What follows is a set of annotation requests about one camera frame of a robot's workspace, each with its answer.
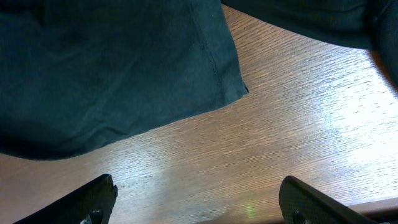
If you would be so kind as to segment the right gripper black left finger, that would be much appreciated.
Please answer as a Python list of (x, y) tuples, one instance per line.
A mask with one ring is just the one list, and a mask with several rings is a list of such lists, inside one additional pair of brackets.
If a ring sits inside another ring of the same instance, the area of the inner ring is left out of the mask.
[(108, 224), (117, 196), (112, 176), (103, 174), (16, 223)]

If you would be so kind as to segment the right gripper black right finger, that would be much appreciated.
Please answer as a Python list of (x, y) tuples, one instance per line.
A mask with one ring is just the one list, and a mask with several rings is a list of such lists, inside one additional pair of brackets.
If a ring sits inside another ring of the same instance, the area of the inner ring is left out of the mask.
[(279, 206), (285, 224), (379, 224), (291, 175), (281, 183)]

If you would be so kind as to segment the dark green t-shirt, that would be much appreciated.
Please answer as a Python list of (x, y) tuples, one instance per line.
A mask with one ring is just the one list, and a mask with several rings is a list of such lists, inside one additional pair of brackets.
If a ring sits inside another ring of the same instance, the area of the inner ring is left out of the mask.
[(79, 156), (248, 89), (219, 1), (1, 1), (1, 152)]

